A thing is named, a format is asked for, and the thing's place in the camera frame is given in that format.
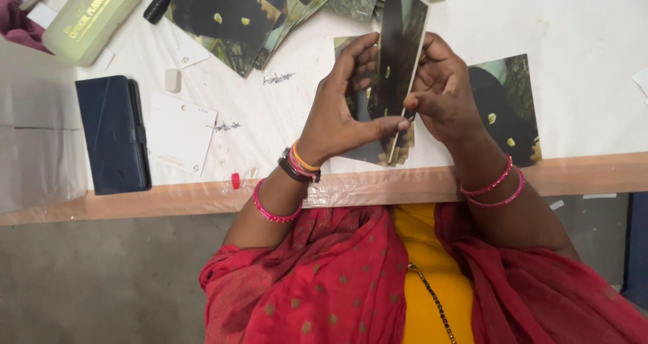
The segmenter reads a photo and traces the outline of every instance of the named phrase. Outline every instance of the black phone case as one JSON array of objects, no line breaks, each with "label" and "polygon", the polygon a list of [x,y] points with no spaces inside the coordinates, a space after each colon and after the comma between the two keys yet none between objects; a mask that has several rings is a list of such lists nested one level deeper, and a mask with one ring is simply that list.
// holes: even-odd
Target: black phone case
[{"label": "black phone case", "polygon": [[123,75],[77,81],[95,195],[151,188],[139,89]]}]

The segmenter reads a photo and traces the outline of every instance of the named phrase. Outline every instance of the green plastic case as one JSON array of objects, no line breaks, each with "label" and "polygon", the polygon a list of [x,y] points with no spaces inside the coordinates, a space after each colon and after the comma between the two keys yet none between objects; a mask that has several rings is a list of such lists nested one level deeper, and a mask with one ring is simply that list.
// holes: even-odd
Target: green plastic case
[{"label": "green plastic case", "polygon": [[87,67],[141,0],[68,0],[43,34],[43,44],[64,62]]}]

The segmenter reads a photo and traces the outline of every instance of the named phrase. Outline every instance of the eraser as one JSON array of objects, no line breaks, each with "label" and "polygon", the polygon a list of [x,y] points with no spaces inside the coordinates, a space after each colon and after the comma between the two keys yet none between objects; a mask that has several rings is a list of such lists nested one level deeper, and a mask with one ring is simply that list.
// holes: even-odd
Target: eraser
[{"label": "eraser", "polygon": [[167,91],[174,94],[180,92],[180,84],[182,82],[182,75],[177,69],[166,70],[165,74],[165,88]]}]

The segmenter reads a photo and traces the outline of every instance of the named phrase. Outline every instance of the concrete floor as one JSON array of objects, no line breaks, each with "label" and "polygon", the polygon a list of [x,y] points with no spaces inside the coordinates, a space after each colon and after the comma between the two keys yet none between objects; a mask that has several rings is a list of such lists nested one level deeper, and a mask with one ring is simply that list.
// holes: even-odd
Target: concrete floor
[{"label": "concrete floor", "polygon": [[[623,280],[627,195],[562,199],[583,261]],[[202,343],[198,272],[233,215],[0,227],[0,343]]]}]

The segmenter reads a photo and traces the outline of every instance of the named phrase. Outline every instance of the handwriting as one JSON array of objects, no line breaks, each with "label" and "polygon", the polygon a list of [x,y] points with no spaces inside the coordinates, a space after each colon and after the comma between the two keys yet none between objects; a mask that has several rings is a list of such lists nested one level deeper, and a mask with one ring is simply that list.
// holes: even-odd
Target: handwriting
[{"label": "handwriting", "polygon": [[217,133],[219,131],[228,131],[230,129],[237,129],[241,127],[238,123],[232,123],[231,125],[226,125],[225,122],[221,126],[215,126],[212,129],[214,129],[214,133]]},{"label": "handwriting", "polygon": [[263,85],[265,86],[266,84],[272,84],[272,83],[281,83],[283,81],[287,81],[288,79],[291,79],[293,75],[296,73],[288,73],[288,74],[282,74],[282,75],[277,75],[275,73],[274,77],[263,77]]}]

